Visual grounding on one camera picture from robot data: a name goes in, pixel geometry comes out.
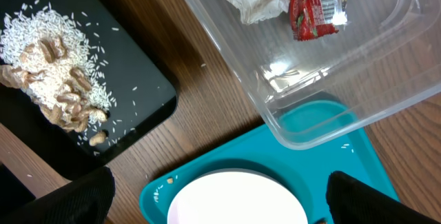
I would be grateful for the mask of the black tray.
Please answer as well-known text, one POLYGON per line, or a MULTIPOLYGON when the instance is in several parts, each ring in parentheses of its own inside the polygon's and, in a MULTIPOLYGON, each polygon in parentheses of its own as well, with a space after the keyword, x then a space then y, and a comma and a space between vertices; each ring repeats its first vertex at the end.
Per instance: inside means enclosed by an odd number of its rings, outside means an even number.
POLYGON ((2 14, 31 15, 44 6, 72 17, 98 53, 102 82, 113 99, 101 125, 104 144, 90 146, 95 127, 85 134, 51 124, 30 97, 1 88, 1 124, 62 177, 77 179, 104 166, 173 114, 177 93, 169 74, 140 46, 127 13, 111 0, 1 0, 2 14))

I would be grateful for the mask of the teal plastic tray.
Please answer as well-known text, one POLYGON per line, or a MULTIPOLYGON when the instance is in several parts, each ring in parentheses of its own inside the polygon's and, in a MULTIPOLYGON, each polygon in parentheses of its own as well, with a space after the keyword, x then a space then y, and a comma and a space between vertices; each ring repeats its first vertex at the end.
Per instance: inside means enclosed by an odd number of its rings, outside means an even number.
POLYGON ((227 168, 253 170, 279 181, 298 198, 310 221, 331 219, 325 193, 336 170, 398 198, 362 128, 307 150, 291 150, 262 125, 148 183, 139 196, 143 217, 149 223, 166 223, 170 203, 184 186, 227 168))

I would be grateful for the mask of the clear plastic bin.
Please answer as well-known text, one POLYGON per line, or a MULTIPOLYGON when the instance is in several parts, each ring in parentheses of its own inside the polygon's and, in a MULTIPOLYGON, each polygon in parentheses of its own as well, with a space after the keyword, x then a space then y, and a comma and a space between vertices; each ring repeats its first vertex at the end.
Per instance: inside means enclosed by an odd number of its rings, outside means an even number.
POLYGON ((440 0, 324 0, 337 33, 296 41, 289 16, 245 25, 227 0, 185 0, 276 139, 306 150, 440 91, 440 0))

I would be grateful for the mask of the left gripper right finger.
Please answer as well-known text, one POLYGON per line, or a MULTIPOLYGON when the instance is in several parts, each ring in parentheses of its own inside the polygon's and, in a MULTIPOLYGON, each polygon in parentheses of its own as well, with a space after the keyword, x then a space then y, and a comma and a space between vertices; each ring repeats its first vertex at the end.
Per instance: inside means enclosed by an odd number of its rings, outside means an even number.
POLYGON ((329 175, 326 200, 334 223, 440 224, 341 171, 329 175))

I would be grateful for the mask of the rice and peanut pile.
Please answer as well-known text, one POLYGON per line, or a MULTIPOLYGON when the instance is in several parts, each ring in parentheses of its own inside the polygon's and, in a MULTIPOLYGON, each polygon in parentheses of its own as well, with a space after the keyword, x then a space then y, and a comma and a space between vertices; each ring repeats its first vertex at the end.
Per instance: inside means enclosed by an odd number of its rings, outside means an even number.
POLYGON ((91 45, 74 15, 62 15, 51 4, 32 13, 23 4, 5 13, 1 29, 1 84, 27 94, 52 124, 80 143, 95 147, 112 144, 103 127, 117 105, 107 89, 105 52, 91 45))

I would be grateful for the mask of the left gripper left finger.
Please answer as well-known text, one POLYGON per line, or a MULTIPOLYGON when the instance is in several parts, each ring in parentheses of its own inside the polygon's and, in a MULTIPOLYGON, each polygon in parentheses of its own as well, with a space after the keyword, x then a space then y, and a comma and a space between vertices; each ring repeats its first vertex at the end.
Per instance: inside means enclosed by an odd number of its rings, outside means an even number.
POLYGON ((16 224, 103 224, 115 196, 110 168, 100 167, 6 216, 16 224))

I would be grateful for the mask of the red snack wrapper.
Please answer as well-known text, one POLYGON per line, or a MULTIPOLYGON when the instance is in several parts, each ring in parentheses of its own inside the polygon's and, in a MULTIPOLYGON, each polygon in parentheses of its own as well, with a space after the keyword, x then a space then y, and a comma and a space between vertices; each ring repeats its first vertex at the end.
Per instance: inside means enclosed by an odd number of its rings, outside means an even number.
POLYGON ((338 33, 347 24, 347 0, 290 0, 289 18, 296 41, 338 33))

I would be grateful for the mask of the large white plate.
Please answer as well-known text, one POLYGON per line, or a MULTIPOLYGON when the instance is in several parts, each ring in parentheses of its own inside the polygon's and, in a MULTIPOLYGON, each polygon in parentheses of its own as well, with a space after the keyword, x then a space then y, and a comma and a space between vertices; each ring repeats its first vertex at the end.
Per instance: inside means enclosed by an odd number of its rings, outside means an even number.
POLYGON ((173 198, 174 224, 307 223, 300 201, 279 182, 254 172, 219 171, 188 183, 173 198))

